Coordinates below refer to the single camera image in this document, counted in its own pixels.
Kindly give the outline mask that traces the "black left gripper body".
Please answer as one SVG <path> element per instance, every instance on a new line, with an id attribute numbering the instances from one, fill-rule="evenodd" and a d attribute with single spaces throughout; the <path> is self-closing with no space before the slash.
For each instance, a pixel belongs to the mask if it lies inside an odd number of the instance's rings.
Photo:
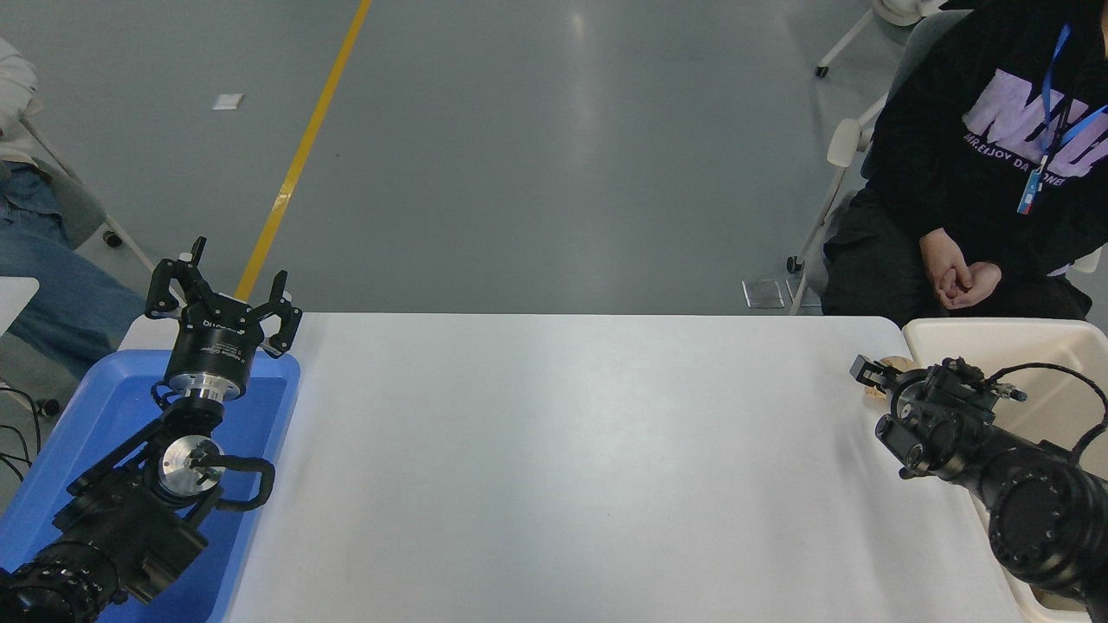
<path id="1" fill-rule="evenodd" d="M 260 320 L 242 324 L 249 313 L 249 304 L 226 297 L 217 297 L 214 306 L 202 300 L 187 304 L 171 351 L 166 381 L 181 385 L 186 377 L 209 375 L 232 385 L 246 385 L 264 335 Z"/>

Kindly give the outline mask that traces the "person's right hand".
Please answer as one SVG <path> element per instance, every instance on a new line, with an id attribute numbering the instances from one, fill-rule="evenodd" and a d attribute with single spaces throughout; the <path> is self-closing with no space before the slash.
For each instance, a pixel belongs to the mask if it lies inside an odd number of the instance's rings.
<path id="1" fill-rule="evenodd" d="M 973 287 L 974 280 L 964 254 L 946 229 L 931 229 L 919 238 L 919 252 L 931 288 L 934 289 L 938 300 L 957 299 Z"/>

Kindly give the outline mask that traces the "person's left hand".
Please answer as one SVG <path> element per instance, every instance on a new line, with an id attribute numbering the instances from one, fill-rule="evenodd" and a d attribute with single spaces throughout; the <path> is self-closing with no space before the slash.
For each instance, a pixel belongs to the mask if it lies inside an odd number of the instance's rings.
<path id="1" fill-rule="evenodd" d="M 1002 280 L 994 263 L 973 263 L 950 268 L 937 282 L 938 304 L 945 309 L 966 309 L 988 299 Z"/>

